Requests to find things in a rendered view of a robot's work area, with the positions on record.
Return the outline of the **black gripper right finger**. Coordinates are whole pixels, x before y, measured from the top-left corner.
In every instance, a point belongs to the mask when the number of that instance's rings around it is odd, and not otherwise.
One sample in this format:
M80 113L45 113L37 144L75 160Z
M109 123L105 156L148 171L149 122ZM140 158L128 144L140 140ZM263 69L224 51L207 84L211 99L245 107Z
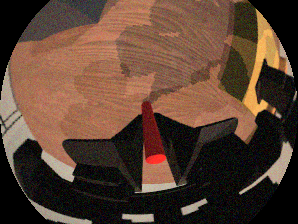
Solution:
M166 153L165 157L176 186L186 184L185 177L188 176L190 168L200 155L202 145L221 139L227 133L229 135L231 132L234 133L238 125L238 117L230 117L217 123L198 125L194 128L177 123L158 112L154 112L154 119L160 131L162 148Z

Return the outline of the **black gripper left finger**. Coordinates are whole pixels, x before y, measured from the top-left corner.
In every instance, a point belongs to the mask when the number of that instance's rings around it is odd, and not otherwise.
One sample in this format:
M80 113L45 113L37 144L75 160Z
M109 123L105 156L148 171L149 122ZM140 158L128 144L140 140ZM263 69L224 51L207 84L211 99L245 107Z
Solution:
M128 127L125 125L112 139L68 139L61 145L74 163L120 169L134 192L142 192L142 115L134 117Z

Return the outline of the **red peg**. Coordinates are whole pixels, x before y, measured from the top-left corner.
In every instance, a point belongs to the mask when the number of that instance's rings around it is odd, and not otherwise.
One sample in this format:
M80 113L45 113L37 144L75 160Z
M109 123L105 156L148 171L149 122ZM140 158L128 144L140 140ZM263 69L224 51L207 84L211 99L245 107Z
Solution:
M142 133L144 133L145 163L158 164L165 160L165 151L162 148L161 135L158 131L152 104L144 101L141 104Z

